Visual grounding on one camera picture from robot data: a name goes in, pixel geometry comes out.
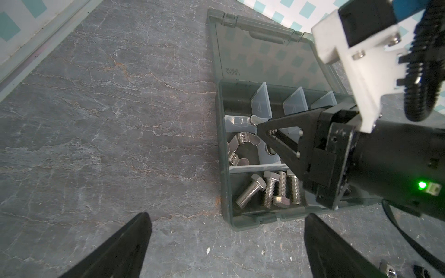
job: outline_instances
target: gray marble surface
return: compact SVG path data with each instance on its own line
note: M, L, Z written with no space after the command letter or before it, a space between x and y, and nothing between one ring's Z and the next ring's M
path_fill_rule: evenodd
M141 211L141 277L312 276L303 220L221 217L208 8L270 22L234 0L104 0L0 104L0 276L56 277ZM442 222L396 215L445 259ZM376 265L426 265L378 205L322 219Z

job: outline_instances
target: checkered pattern wall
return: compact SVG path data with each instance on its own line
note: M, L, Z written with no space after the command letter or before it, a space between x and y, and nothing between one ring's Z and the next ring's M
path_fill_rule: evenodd
M238 0L273 19L281 25L301 32L311 32L314 26L329 13L341 7L347 0ZM394 49L409 49L414 38L414 28L422 18L423 11L400 22L402 43ZM435 110L445 115L445 84L442 84Z

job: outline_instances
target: green translucent organizer box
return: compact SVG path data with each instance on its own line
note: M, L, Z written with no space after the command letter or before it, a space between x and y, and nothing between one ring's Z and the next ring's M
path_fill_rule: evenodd
M263 193L256 194L240 209L236 198L246 189L251 175L287 170L278 155L266 154L264 142L246 143L236 150L250 165L232 166L227 142L239 132L256 132L248 117L282 117L308 109L353 102L334 68L314 55L312 35L243 16L209 9L207 23L213 50L213 66L218 92L215 97L221 179L222 216L233 230L247 230L281 219L289 221L309 213L330 210L315 202L310 193L302 195L302 205L289 208L261 206ZM282 130L298 141L298 128ZM380 198L359 189L339 203L339 210L378 203Z

